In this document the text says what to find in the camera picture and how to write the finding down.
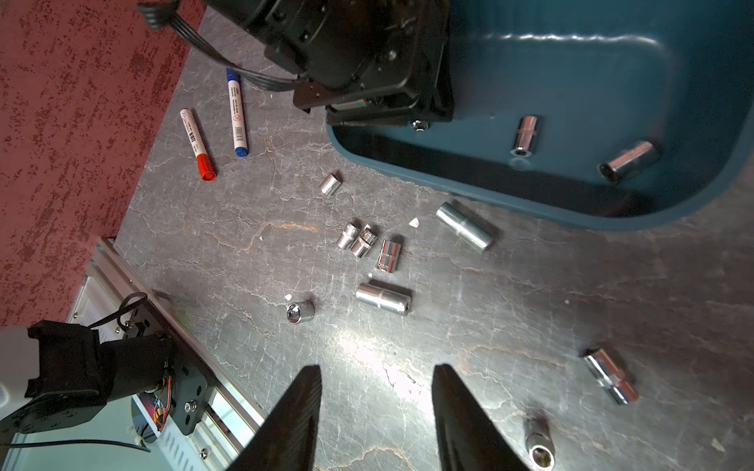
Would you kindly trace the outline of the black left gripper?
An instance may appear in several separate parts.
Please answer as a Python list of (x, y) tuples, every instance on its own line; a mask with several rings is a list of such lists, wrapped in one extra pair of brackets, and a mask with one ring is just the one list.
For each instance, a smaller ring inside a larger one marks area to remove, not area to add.
[(296, 108), (336, 126), (454, 117), (448, 1), (210, 1), (300, 81)]

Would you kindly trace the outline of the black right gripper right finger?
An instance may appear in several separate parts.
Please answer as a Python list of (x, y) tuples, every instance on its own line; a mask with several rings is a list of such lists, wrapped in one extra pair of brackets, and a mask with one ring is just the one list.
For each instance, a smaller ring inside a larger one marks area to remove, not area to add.
[(527, 468), (449, 364), (434, 367), (432, 402), (443, 470)]

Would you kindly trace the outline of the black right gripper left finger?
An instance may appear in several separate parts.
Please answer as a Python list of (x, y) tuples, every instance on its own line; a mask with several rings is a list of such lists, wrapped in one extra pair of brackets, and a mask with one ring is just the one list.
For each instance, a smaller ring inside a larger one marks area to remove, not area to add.
[(312, 470), (322, 398), (321, 369), (296, 375), (230, 470)]

